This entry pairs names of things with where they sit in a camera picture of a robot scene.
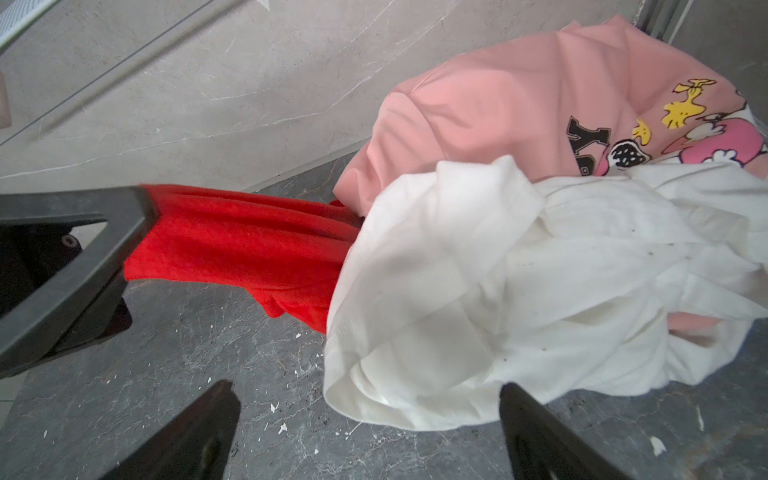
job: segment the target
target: pink fabric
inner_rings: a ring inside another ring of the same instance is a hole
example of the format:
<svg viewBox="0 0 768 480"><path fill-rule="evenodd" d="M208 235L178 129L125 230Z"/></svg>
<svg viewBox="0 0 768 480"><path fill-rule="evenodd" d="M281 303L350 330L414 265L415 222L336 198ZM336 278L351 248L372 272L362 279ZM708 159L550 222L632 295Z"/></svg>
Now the pink fabric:
<svg viewBox="0 0 768 480"><path fill-rule="evenodd" d="M487 164L511 154L538 181L619 174L664 153L738 161L764 177L765 151L728 80L616 16L459 55L404 81L334 193L365 216L397 177L442 160Z"/></svg>

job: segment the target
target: garment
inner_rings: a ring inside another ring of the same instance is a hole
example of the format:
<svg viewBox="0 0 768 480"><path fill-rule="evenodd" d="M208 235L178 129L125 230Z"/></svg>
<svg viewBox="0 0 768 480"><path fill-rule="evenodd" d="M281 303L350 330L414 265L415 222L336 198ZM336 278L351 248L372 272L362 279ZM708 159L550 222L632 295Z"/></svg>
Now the garment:
<svg viewBox="0 0 768 480"><path fill-rule="evenodd" d="M618 174L675 152L765 177L765 151L728 80L616 16L459 55L399 84L334 194L365 216L402 174L507 154L534 182Z"/></svg>
<svg viewBox="0 0 768 480"><path fill-rule="evenodd" d="M145 185L160 214L125 261L126 280L241 286L266 314L325 333L361 219L344 206L179 185Z"/></svg>
<svg viewBox="0 0 768 480"><path fill-rule="evenodd" d="M323 392L360 422L442 430L498 419L506 382L542 403L696 384L768 316L766 262L768 184L734 163L532 184L509 156L443 161L374 202ZM670 311L723 321L672 333Z"/></svg>

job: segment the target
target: black plastic part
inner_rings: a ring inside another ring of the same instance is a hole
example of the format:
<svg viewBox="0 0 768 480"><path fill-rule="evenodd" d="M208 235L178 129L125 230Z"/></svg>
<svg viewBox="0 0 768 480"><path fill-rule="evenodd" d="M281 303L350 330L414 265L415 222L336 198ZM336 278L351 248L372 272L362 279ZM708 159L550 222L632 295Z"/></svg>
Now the black plastic part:
<svg viewBox="0 0 768 480"><path fill-rule="evenodd" d="M101 480L219 480L239 419L232 383L220 380Z"/></svg>
<svg viewBox="0 0 768 480"><path fill-rule="evenodd" d="M499 414L515 480L631 480L519 385L504 386Z"/></svg>
<svg viewBox="0 0 768 480"><path fill-rule="evenodd" d="M0 378L130 326L122 265L156 219L140 187L0 196ZM80 251L69 230L97 222Z"/></svg>

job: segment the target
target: marble floor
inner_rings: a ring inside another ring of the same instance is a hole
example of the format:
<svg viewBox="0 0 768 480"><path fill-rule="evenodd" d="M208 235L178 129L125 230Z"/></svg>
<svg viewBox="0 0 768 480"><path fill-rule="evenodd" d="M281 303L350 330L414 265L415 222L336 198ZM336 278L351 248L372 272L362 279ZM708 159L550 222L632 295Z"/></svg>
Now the marble floor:
<svg viewBox="0 0 768 480"><path fill-rule="evenodd" d="M260 192L329 201L347 161ZM498 423L414 433L334 412L324 337L267 317L244 290L153 280L124 298L127 332L29 372L0 430L0 478L98 478L219 379L234 381L243 406L226 479L511 478ZM701 385L634 398L577 391L548 408L634 478L765 478L767 363L759 320L736 361ZM666 451L655 455L651 437Z"/></svg>

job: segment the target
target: red fabric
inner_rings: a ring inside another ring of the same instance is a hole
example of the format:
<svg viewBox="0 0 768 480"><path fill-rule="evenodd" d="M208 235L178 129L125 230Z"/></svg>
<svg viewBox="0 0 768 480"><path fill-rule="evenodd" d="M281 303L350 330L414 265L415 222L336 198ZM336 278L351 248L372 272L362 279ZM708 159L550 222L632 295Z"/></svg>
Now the red fabric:
<svg viewBox="0 0 768 480"><path fill-rule="evenodd" d="M325 333L362 219L344 206L180 185L144 185L160 218L125 261L126 280L241 286L266 314Z"/></svg>

